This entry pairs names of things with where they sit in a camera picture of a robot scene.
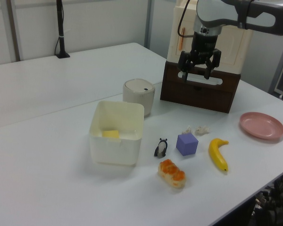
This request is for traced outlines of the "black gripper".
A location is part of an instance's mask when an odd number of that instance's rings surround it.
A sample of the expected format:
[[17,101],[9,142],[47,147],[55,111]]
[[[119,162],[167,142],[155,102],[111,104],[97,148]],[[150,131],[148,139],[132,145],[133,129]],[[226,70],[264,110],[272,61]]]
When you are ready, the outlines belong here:
[[194,32],[191,52],[182,51],[178,61],[178,69],[183,73],[182,80],[187,82],[189,70],[195,65],[206,65],[205,79],[210,78],[215,67],[219,67],[221,51],[216,49],[218,36],[207,36]]

